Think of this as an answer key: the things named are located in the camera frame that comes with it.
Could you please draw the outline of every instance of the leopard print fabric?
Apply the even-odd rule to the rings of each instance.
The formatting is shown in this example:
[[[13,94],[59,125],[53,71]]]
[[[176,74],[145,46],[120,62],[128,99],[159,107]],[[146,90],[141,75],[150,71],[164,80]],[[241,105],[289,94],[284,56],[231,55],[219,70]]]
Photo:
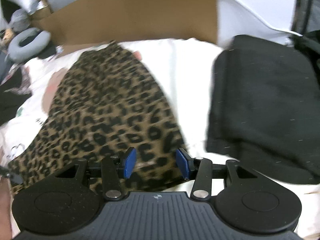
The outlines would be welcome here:
[[[77,158],[99,162],[133,146],[137,162],[124,190],[162,190],[181,182],[175,149],[183,147],[177,122],[160,87],[131,52],[112,42],[86,51],[62,79],[49,117],[31,145],[9,163],[34,184]],[[90,188],[102,190],[101,180]]]

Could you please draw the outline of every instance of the gray neck pillow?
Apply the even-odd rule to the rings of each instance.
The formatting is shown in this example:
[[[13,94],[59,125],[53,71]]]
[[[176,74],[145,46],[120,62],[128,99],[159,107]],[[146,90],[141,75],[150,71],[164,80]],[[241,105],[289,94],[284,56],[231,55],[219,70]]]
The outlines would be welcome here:
[[[36,35],[39,32],[37,28],[26,29],[15,36],[9,44],[8,55],[14,63],[21,63],[34,55],[40,53],[49,43],[51,34],[42,31],[36,38],[26,46],[21,47],[19,44],[26,38]]]

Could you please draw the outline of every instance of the silver rivet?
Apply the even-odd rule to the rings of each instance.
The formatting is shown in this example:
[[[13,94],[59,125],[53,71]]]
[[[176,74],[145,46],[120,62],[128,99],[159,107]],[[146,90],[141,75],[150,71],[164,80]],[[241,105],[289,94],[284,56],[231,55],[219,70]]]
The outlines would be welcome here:
[[[198,198],[205,198],[209,195],[209,193],[205,190],[199,189],[193,192],[193,195]]]
[[[109,198],[117,198],[121,196],[121,192],[116,189],[111,189],[107,191],[106,196]]]

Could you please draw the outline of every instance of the cardboard flap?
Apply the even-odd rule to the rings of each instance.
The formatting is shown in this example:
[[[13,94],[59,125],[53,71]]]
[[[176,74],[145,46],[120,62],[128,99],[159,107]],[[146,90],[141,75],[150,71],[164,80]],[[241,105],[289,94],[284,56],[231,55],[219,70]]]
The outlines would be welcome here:
[[[215,43],[215,0],[77,0],[37,26],[60,44],[197,38]]]

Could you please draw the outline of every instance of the black device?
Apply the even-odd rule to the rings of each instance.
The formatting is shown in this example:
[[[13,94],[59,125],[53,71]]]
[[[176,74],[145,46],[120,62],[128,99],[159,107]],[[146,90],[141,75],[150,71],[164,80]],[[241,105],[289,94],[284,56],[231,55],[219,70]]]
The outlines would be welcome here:
[[[15,240],[300,239],[293,233],[299,198],[238,161],[213,164],[178,149],[183,177],[195,180],[190,197],[186,192],[125,195],[119,178],[130,177],[135,161],[133,147],[101,163],[79,159],[22,190],[12,203],[21,229]],[[102,195],[88,188],[89,178],[102,178]],[[212,179],[224,179],[217,196],[211,196]]]

